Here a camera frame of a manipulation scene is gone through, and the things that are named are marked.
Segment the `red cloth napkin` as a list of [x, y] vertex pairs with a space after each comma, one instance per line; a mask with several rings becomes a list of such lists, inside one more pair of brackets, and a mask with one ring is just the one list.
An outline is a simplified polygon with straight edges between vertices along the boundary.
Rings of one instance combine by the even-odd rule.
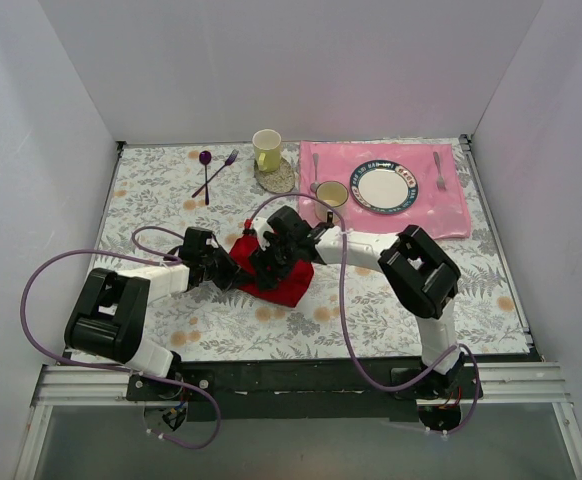
[[[249, 255], [254, 253], [259, 246], [258, 240], [253, 236], [241, 236], [232, 246], [229, 255], [247, 273], [254, 275], [255, 270], [249, 260]], [[277, 287], [271, 290], [260, 289], [254, 280], [238, 286], [238, 289], [267, 302], [294, 308], [307, 292], [314, 276], [313, 266], [299, 260], [290, 275], [281, 280]]]

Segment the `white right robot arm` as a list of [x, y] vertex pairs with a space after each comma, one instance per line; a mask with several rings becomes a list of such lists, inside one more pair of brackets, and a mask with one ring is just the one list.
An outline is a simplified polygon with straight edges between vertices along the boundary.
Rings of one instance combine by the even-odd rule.
[[296, 210], [283, 206], [267, 219], [249, 218], [244, 232], [258, 241], [249, 262], [262, 292], [281, 290], [301, 263], [382, 273], [416, 319], [421, 358], [419, 370], [403, 373], [400, 384], [385, 387], [374, 382], [373, 387], [429, 399], [457, 389], [464, 365], [453, 318], [460, 270], [422, 228], [409, 225], [394, 234], [357, 232], [348, 229], [344, 217], [333, 209], [326, 221], [310, 226]]

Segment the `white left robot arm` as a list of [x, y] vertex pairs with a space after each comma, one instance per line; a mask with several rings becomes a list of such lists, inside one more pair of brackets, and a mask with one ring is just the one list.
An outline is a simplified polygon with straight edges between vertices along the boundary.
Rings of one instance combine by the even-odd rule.
[[183, 390], [184, 377], [172, 367], [175, 354], [144, 336], [147, 306], [205, 282], [228, 291], [250, 279], [210, 230], [191, 227], [160, 263], [93, 269], [69, 317], [65, 344], [150, 375], [151, 390], [161, 399], [174, 399]]

